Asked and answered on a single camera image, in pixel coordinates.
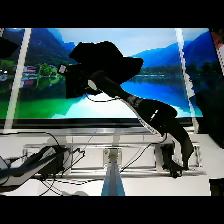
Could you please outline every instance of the television screen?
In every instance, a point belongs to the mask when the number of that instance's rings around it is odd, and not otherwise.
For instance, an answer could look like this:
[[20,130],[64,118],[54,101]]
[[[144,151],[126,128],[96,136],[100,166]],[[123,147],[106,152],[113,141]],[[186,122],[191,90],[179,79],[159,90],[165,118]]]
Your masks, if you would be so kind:
[[[21,45],[23,34],[22,28],[7,28],[4,38]],[[208,88],[210,81],[217,82],[222,71],[208,28],[183,28],[182,34],[185,65],[175,28],[32,28],[15,118],[136,118],[119,100],[97,103],[86,96],[66,99],[65,79],[57,74],[58,65],[77,63],[69,53],[79,42],[102,41],[113,42],[124,57],[144,60],[140,73],[121,84],[125,91],[171,105],[178,118],[201,117],[200,109],[190,99],[184,72],[196,93]],[[18,57],[19,50],[1,60],[2,119],[6,117]],[[104,93],[89,97],[97,101],[110,99]]]

